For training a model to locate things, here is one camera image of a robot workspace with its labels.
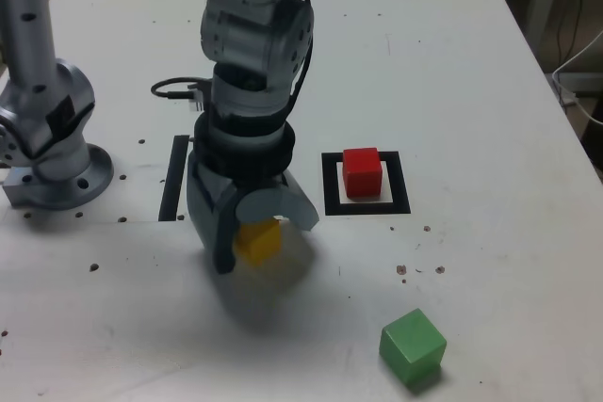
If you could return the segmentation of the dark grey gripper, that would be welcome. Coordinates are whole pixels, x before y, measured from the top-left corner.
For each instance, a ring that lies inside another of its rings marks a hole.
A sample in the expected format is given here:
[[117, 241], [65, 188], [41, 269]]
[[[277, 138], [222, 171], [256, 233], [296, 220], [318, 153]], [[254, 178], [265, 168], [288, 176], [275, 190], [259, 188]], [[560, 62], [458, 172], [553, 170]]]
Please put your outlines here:
[[[236, 207], [237, 190], [250, 194]], [[231, 273], [236, 265], [238, 220], [257, 223], [284, 217], [302, 231], [311, 231], [319, 221], [317, 209], [289, 170], [259, 183], [243, 184], [217, 174], [195, 152], [187, 158], [187, 209], [220, 275]]]

